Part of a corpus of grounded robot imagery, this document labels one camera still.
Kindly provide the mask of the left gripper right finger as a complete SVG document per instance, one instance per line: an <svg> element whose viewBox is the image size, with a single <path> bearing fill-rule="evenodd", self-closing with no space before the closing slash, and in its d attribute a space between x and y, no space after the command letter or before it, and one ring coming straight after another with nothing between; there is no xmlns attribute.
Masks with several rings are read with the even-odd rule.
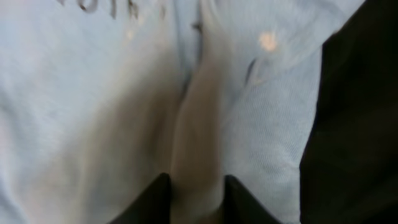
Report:
<svg viewBox="0 0 398 224"><path fill-rule="evenodd" d="M223 221L225 224L281 224L233 175L224 178Z"/></svg>

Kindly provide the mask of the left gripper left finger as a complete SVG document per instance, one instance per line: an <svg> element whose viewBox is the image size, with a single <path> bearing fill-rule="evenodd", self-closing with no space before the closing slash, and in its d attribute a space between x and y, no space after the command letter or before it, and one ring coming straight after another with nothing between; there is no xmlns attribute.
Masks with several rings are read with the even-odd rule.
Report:
<svg viewBox="0 0 398 224"><path fill-rule="evenodd" d="M170 176L161 173L108 224L169 224L171 196Z"/></svg>

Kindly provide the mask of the light blue printed t-shirt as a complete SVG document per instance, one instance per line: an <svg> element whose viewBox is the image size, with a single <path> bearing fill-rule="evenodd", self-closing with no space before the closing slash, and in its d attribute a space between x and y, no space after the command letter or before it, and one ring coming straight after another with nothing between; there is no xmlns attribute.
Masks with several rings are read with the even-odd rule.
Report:
<svg viewBox="0 0 398 224"><path fill-rule="evenodd" d="M1 222L107 223L162 173L173 223L235 175L283 223L322 45L362 0L2 1Z"/></svg>

